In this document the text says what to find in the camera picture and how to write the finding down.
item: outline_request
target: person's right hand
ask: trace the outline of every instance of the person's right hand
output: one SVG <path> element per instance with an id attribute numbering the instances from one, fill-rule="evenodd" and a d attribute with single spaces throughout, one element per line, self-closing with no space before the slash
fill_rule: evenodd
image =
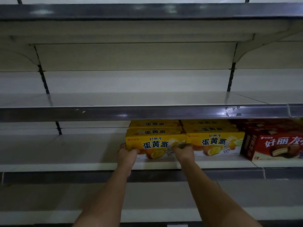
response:
<path id="1" fill-rule="evenodd" d="M 194 150 L 192 149 L 192 145 L 190 143 L 188 143 L 183 149 L 173 146 L 172 151 L 175 153 L 180 164 L 183 164 L 186 161 L 195 161 Z"/>

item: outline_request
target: forearm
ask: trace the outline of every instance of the forearm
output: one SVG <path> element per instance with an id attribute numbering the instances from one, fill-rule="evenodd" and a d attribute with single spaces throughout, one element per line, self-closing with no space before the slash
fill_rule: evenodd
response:
<path id="1" fill-rule="evenodd" d="M 237 219 L 238 216 L 244 217 L 246 226 L 250 226 L 247 219 L 255 224 L 256 221 L 222 191 L 216 182 L 210 180 L 195 162 L 185 161 L 181 167 L 206 226 L 224 226 L 230 219 L 234 223 L 232 226 L 238 226 L 238 222 L 241 222 Z"/>
<path id="2" fill-rule="evenodd" d="M 105 187 L 83 210 L 74 227 L 119 226 L 128 174 L 123 168 L 117 168 Z"/>

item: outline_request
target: shelf bracket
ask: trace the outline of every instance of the shelf bracket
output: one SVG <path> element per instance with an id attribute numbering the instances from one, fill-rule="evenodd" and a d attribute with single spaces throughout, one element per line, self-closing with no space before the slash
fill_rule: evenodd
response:
<path id="1" fill-rule="evenodd" d="M 256 34 L 251 41 L 243 41 L 237 44 L 237 49 L 234 55 L 233 63 L 238 62 L 249 51 L 260 48 L 263 45 L 267 45 L 272 42 L 281 40 L 283 38 L 293 36 L 302 31 L 303 31 L 303 22 L 298 21 L 295 22 L 292 26 L 290 26 L 285 31 L 277 32 L 275 34 L 268 34 L 268 35 Z"/>
<path id="2" fill-rule="evenodd" d="M 40 64 L 34 46 L 17 43 L 12 36 L 0 39 L 0 50 L 15 53 L 18 56 L 25 57 L 29 62 L 35 65 Z"/>

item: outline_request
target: chocolate pie image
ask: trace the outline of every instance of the chocolate pie image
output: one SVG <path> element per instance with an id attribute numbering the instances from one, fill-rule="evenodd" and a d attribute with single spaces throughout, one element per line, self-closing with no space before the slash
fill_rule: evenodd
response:
<path id="1" fill-rule="evenodd" d="M 300 145 L 275 145 L 270 150 L 272 157 L 284 157 L 287 159 L 298 156 L 300 153 Z"/>

